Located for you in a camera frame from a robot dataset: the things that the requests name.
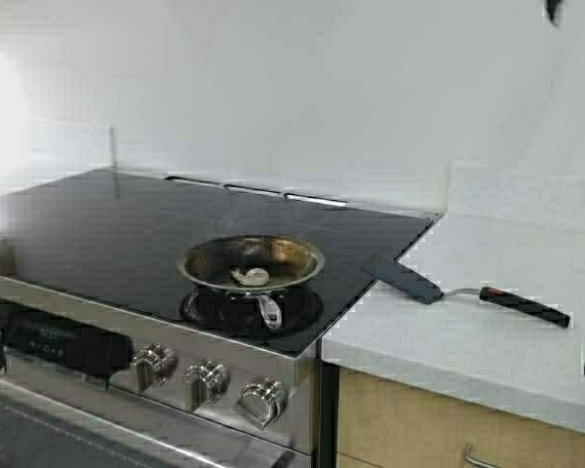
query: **cabinet drawer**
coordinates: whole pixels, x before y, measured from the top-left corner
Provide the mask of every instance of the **cabinet drawer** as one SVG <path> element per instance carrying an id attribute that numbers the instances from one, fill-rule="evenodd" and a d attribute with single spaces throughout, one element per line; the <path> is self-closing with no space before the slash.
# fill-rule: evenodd
<path id="1" fill-rule="evenodd" d="M 585 467 L 585 435 L 375 376 L 340 373 L 338 451 L 384 468 Z"/>

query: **drawer handle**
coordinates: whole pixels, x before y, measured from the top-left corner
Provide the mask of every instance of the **drawer handle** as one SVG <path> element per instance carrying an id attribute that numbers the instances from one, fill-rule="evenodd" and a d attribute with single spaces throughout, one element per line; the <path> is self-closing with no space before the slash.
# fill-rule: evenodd
<path id="1" fill-rule="evenodd" d="M 466 444 L 466 448 L 464 449 L 464 459 L 468 463 L 479 468 L 500 468 L 500 466 L 485 463 L 484 461 L 478 460 L 477 458 L 473 458 L 472 449 L 473 449 L 472 444 Z"/>

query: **digital display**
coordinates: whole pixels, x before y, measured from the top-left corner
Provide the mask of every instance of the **digital display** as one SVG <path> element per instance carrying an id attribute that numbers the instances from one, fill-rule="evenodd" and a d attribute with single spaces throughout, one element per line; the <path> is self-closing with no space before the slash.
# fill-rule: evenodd
<path id="1" fill-rule="evenodd" d="M 39 336 L 39 338 L 41 338 L 44 341 L 61 342 L 73 340 L 76 337 L 75 333 L 72 333 L 70 331 L 65 331 L 54 327 L 36 324 L 28 320 L 23 321 L 22 325 L 26 329 L 35 332 Z"/>

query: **pan handle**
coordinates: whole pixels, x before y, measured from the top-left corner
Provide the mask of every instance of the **pan handle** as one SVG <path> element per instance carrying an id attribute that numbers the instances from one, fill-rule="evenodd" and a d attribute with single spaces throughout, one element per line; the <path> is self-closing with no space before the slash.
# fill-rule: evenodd
<path id="1" fill-rule="evenodd" d="M 270 330 L 280 329 L 282 327 L 282 310 L 277 302 L 266 294 L 259 295 L 256 300 L 266 326 Z"/>

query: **stainless steel pan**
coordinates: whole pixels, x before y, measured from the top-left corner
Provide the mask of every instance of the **stainless steel pan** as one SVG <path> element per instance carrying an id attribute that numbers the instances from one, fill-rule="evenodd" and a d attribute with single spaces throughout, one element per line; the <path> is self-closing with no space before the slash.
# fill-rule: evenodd
<path id="1" fill-rule="evenodd" d="M 255 297 L 267 327 L 282 326 L 282 311 L 270 296 L 273 292 L 301 286 L 325 266 L 321 251 L 306 242 L 276 236 L 236 236 L 216 239 L 186 252 L 177 268 L 191 282 L 224 294 Z M 268 273 L 262 286 L 244 286 L 233 272 L 254 268 Z M 197 294 L 189 299 L 195 300 Z"/>

